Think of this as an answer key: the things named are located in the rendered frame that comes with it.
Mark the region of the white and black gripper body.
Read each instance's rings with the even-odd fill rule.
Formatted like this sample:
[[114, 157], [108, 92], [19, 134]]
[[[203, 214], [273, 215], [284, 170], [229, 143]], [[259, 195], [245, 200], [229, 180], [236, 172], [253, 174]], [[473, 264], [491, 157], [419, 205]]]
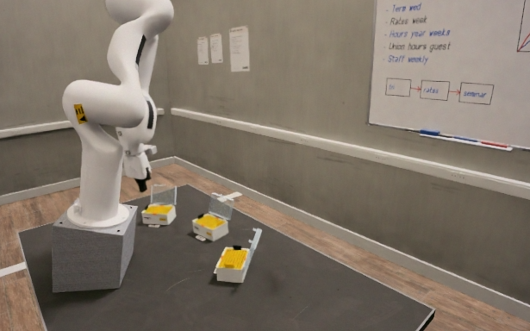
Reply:
[[150, 175], [152, 174], [151, 166], [144, 151], [136, 155], [123, 154], [123, 159], [125, 170], [129, 177], [144, 179], [147, 177], [147, 169]]

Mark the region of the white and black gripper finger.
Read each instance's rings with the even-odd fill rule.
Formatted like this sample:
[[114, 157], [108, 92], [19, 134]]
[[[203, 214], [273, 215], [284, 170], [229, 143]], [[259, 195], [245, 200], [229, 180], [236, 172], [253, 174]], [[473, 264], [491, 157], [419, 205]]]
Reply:
[[[139, 178], [134, 178], [136, 183], [139, 185], [139, 188], [140, 188], [140, 179]], [[140, 192], [141, 192], [141, 188], [140, 188]]]
[[152, 177], [147, 169], [147, 177], [145, 179], [140, 179], [140, 188], [141, 188], [141, 192], [144, 192], [145, 190], [147, 190], [147, 180], [150, 180]]

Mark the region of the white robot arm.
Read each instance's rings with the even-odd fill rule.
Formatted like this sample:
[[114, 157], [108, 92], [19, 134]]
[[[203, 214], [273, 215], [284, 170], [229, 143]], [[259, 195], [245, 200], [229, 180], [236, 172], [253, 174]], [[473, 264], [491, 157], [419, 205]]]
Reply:
[[[153, 139], [157, 122], [149, 86], [158, 34], [174, 17], [170, 0], [106, 0], [106, 5], [122, 25], [108, 51], [109, 67], [122, 83], [79, 80], [63, 96], [65, 114], [82, 142], [80, 198], [67, 218], [89, 229], [114, 228], [128, 220], [128, 209], [118, 206], [123, 154], [157, 152], [156, 146], [144, 145]], [[98, 123], [116, 127], [121, 143]]]

